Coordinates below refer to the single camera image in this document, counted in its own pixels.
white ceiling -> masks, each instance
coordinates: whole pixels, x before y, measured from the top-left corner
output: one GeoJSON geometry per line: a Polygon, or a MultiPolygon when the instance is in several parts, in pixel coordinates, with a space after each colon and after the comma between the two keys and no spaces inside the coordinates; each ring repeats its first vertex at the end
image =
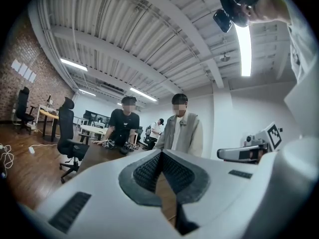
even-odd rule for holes
{"type": "MultiPolygon", "coordinates": [[[[134,87],[160,100],[241,78],[236,31],[225,34],[213,20],[219,0],[36,0],[33,5],[40,26],[35,17],[30,20],[39,42],[49,47],[48,58],[73,89],[118,102],[133,95],[134,87]],[[220,60],[224,53],[227,62],[220,60]],[[66,67],[59,58],[85,65],[88,72],[66,67]]],[[[290,80],[286,26],[274,21],[250,30],[251,81],[269,73],[273,81],[290,80]]],[[[140,107],[151,102],[137,98],[140,107]]]]}

ceiling light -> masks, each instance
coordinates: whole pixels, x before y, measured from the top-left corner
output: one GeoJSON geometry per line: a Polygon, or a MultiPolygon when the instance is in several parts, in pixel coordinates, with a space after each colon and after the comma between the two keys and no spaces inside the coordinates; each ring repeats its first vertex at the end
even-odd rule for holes
{"type": "Polygon", "coordinates": [[[90,94],[90,95],[96,96],[96,95],[94,95],[94,94],[92,94],[92,93],[90,93],[90,92],[87,92],[87,91],[85,91],[85,90],[80,90],[80,89],[79,89],[79,91],[82,91],[83,94],[84,94],[84,93],[88,93],[88,94],[90,94]]]}
{"type": "Polygon", "coordinates": [[[240,47],[241,56],[241,76],[250,76],[251,74],[251,39],[249,26],[239,27],[236,24],[236,32],[240,47]]]}
{"type": "Polygon", "coordinates": [[[148,95],[142,93],[141,91],[138,91],[138,90],[133,89],[133,88],[130,88],[130,90],[132,90],[132,91],[134,91],[135,93],[137,93],[137,94],[139,94],[139,95],[141,95],[141,96],[143,96],[143,97],[146,97],[146,98],[148,98],[148,99],[150,99],[150,100],[152,100],[152,101],[154,101],[154,102],[157,101],[156,99],[154,99],[154,98],[152,98],[152,97],[150,97],[150,96],[148,96],[148,95]]]}
{"type": "Polygon", "coordinates": [[[64,64],[67,64],[67,65],[70,65],[70,66],[74,66],[74,67],[79,68],[79,69],[82,69],[82,70],[84,70],[84,71],[88,71],[88,69],[87,69],[85,66],[81,66],[81,65],[75,64],[75,63],[73,63],[73,62],[71,62],[71,61],[67,61],[67,60],[65,60],[65,59],[63,59],[63,58],[60,58],[60,60],[61,60],[61,62],[64,63],[64,64]]]}

red brick wall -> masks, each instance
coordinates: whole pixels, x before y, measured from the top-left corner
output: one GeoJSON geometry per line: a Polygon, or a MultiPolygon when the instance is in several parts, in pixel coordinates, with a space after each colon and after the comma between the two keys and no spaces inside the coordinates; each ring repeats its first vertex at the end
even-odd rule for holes
{"type": "Polygon", "coordinates": [[[17,19],[0,56],[0,121],[11,120],[13,105],[24,86],[30,90],[27,112],[30,105],[45,105],[49,95],[54,108],[59,108],[63,104],[65,96],[72,98],[74,95],[40,47],[27,13],[17,19]],[[21,64],[26,64],[36,74],[33,83],[11,68],[15,59],[21,64]]]}

white wall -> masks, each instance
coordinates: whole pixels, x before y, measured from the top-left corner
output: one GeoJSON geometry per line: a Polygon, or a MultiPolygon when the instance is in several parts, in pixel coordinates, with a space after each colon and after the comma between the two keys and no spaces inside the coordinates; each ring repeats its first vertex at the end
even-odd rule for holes
{"type": "Polygon", "coordinates": [[[235,132],[232,144],[242,146],[246,135],[257,133],[273,121],[277,127],[283,128],[281,147],[298,138],[300,130],[284,103],[294,85],[277,83],[231,91],[235,132]]]}
{"type": "Polygon", "coordinates": [[[83,117],[85,110],[90,112],[94,112],[97,114],[101,114],[107,117],[111,116],[111,113],[114,109],[121,109],[120,105],[116,105],[114,103],[108,102],[106,100],[90,97],[86,94],[78,94],[73,98],[74,102],[74,116],[83,117]]]}
{"type": "MultiPolygon", "coordinates": [[[[203,146],[203,157],[210,158],[211,155],[211,143],[213,134],[213,96],[205,96],[200,98],[188,99],[188,111],[196,113],[203,124],[204,134],[204,146],[203,146]]],[[[141,135],[141,141],[145,137],[145,129],[152,122],[158,121],[160,118],[164,119],[164,130],[167,119],[173,115],[172,105],[158,105],[153,108],[144,109],[140,114],[140,126],[143,127],[143,133],[141,135]]]]}

